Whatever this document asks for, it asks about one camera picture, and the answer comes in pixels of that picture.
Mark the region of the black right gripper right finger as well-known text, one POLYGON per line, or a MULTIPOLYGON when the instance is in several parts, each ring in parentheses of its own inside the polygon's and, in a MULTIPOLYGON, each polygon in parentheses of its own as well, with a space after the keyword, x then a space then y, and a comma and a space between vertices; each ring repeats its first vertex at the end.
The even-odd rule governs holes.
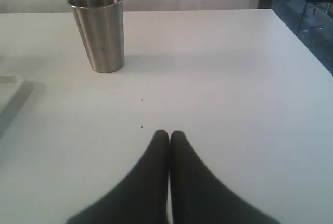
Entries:
POLYGON ((197 155, 186 135, 170 139, 174 223, 277 223, 226 187, 197 155))

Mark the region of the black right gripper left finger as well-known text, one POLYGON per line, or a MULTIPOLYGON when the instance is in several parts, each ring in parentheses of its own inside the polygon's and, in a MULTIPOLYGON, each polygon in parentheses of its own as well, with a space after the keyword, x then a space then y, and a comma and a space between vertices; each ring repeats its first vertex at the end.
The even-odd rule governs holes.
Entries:
POLYGON ((68 223, 168 223, 169 136, 157 130, 126 177, 68 223))

